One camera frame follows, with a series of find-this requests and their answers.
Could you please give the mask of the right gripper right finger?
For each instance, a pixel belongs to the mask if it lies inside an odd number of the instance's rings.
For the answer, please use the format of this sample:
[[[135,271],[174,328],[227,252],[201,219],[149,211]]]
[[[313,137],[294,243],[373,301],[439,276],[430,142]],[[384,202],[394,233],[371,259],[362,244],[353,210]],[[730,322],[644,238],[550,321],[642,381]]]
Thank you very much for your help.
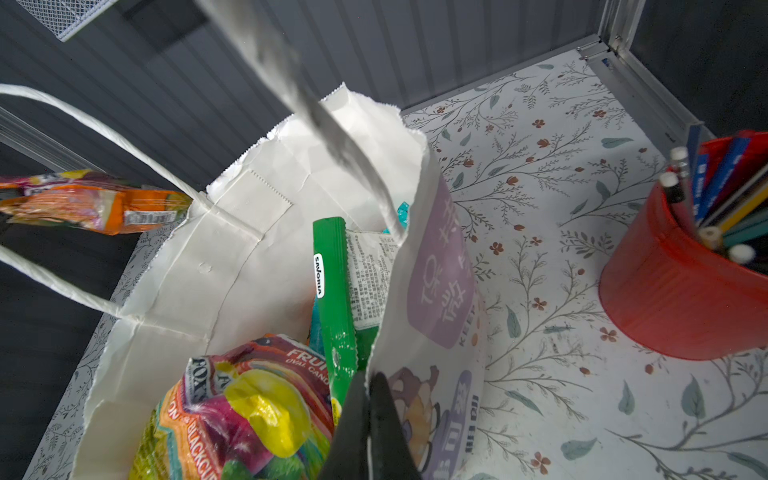
[[[383,373],[369,384],[369,476],[373,480],[420,480],[394,399]]]

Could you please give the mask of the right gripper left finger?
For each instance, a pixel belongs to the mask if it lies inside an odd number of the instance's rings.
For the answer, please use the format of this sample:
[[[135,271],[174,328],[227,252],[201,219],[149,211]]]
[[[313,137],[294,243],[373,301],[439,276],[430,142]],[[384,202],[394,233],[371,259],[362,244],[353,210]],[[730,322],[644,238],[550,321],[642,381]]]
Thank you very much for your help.
[[[330,451],[320,480],[366,480],[370,433],[369,394],[366,374],[357,372],[347,392]]]

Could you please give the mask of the orange Fox's packet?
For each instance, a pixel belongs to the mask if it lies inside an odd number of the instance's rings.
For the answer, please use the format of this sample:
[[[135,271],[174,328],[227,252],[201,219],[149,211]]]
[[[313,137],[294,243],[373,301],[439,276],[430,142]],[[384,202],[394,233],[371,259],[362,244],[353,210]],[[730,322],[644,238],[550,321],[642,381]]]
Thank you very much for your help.
[[[191,204],[184,193],[88,169],[1,179],[1,213],[16,224],[142,233],[174,223]]]
[[[315,479],[334,421],[323,356],[285,335],[191,358],[152,411],[132,479]]]

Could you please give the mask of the dark green snack packet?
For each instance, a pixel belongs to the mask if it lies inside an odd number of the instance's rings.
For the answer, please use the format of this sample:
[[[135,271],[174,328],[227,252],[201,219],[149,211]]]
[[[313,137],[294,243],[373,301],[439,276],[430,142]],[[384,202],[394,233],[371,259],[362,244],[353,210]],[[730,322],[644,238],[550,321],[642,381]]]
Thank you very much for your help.
[[[333,421],[353,377],[367,369],[384,318],[398,245],[388,233],[349,230],[341,217],[313,223],[313,274]]]

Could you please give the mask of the white paper gift bag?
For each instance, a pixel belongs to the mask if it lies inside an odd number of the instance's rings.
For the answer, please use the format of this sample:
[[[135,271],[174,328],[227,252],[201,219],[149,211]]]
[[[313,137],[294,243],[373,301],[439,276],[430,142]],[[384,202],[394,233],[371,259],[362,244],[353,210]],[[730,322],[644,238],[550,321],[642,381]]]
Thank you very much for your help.
[[[206,192],[123,304],[101,299],[10,249],[2,261],[116,322],[84,407],[75,479],[124,479],[150,409],[193,357],[263,333],[298,335],[315,292],[312,224],[341,216],[398,245],[366,377],[439,371],[443,414],[426,479],[453,479],[470,452],[483,390],[486,310],[441,169],[398,108],[340,86],[309,89],[297,53],[251,1],[202,1],[210,19],[290,116]],[[397,208],[410,205],[404,230]]]

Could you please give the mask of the teal snack packet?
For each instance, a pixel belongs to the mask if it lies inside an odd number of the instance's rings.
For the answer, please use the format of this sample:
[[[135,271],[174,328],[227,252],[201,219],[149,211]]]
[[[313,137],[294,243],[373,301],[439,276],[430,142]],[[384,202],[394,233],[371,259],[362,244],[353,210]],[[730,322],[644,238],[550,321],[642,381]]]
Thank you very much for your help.
[[[410,205],[407,202],[402,202],[397,208],[399,223],[404,230],[408,228],[409,210]]]

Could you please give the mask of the red pencil cup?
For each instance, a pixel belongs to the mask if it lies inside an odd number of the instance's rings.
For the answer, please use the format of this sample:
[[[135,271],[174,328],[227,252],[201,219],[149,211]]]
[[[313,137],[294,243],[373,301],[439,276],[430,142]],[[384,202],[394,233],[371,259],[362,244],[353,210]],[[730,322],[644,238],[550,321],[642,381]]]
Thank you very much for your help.
[[[631,340],[686,360],[767,343],[767,277],[707,249],[678,224],[655,185],[599,286],[605,313]]]

